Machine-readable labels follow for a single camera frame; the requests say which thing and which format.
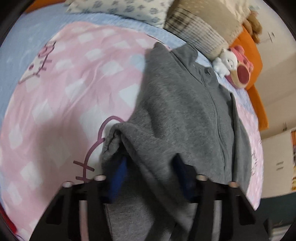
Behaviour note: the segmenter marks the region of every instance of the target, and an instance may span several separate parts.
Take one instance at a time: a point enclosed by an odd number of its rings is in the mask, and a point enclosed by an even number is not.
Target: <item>white pillow with blue flowers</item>
[[[163,28],[172,0],[66,0],[67,12],[105,12]]]

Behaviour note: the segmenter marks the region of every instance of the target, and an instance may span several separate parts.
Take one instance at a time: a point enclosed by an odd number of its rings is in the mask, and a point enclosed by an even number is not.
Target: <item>cabinet door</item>
[[[291,192],[293,179],[293,145],[291,132],[262,140],[264,180],[262,197],[284,195]]]

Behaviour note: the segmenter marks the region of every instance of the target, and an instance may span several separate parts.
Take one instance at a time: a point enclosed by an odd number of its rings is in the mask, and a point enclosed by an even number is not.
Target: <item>white plush toy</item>
[[[230,70],[237,69],[237,57],[232,51],[223,48],[220,56],[213,61],[213,69],[221,78],[230,75]]]

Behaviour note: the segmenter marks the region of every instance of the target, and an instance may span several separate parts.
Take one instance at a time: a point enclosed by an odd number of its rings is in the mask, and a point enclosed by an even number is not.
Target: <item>pink blanket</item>
[[[24,240],[64,181],[100,174],[110,127],[131,115],[157,40],[134,30],[75,22],[38,53],[16,87],[0,136],[5,210]],[[258,207],[263,154],[257,119],[237,104],[253,153],[247,197]]]

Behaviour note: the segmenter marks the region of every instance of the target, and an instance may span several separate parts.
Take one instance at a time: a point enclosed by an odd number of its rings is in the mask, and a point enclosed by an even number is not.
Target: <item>fleece fabric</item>
[[[186,240],[196,204],[179,188],[171,166],[176,153],[214,182],[248,188],[250,144],[235,99],[212,68],[195,62],[197,55],[189,44],[168,51],[156,43],[134,113],[106,138],[103,170],[120,146],[132,160],[119,198],[107,205],[114,240]],[[215,218],[217,236],[220,215]]]

